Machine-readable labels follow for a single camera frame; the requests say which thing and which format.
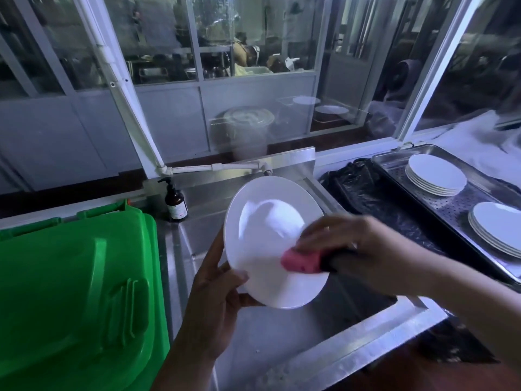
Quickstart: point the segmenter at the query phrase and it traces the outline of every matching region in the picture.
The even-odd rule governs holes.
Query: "sink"
[[[223,210],[180,224],[181,252],[188,288],[191,288],[195,272],[224,219]],[[232,342],[215,365],[215,389],[242,389],[241,385],[249,379],[261,376],[270,368],[395,302],[396,298],[372,292],[353,278],[332,276],[321,293],[301,308],[242,309]]]
[[[291,166],[311,150],[314,156],[314,149],[305,149],[265,160],[274,175],[307,190],[325,214],[344,211],[309,177],[312,163],[311,169],[303,163]],[[181,223],[156,217],[171,340],[181,326],[193,278],[224,222],[231,198],[252,178],[230,170],[180,176],[176,186],[185,195],[189,217]],[[151,180],[151,190],[157,186]],[[148,203],[163,204],[162,195],[157,191],[147,195]],[[220,263],[225,260],[224,253]],[[444,310],[430,299],[384,296],[353,278],[330,275],[321,293],[301,308],[242,309],[231,344],[216,362],[210,389],[323,390],[445,318]]]

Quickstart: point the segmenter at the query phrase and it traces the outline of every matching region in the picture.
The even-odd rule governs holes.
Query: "person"
[[[456,314],[501,360],[521,369],[521,299],[487,276],[430,252],[373,217],[324,216],[306,228],[301,252],[356,249],[332,265],[386,295],[432,298]],[[195,276],[179,333],[152,391],[206,390],[218,356],[231,341],[240,309],[259,305],[236,288],[248,275],[217,264],[223,253],[218,233]]]

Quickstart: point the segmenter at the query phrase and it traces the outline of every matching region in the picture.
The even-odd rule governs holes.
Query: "metal tray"
[[[416,154],[434,155],[459,167],[467,176],[468,184],[465,189],[454,197],[439,197],[418,188],[405,175],[409,157]],[[503,203],[521,209],[521,195],[433,144],[375,155],[372,161],[413,199],[503,271],[517,287],[521,286],[521,260],[493,248],[474,232],[467,219],[469,210],[481,202]]]

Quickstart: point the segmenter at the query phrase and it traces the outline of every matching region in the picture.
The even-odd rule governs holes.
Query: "bottle label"
[[[185,202],[179,203],[175,206],[167,206],[168,212],[170,213],[170,217],[172,219],[183,219],[188,214],[188,210],[186,209]]]

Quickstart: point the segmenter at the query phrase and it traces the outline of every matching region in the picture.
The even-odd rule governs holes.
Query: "soap dispenser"
[[[185,197],[183,196],[181,191],[175,189],[172,183],[172,178],[161,178],[158,182],[167,183],[165,203],[168,207],[170,219],[173,221],[181,221],[182,219],[185,219],[188,216],[188,210],[185,204]]]

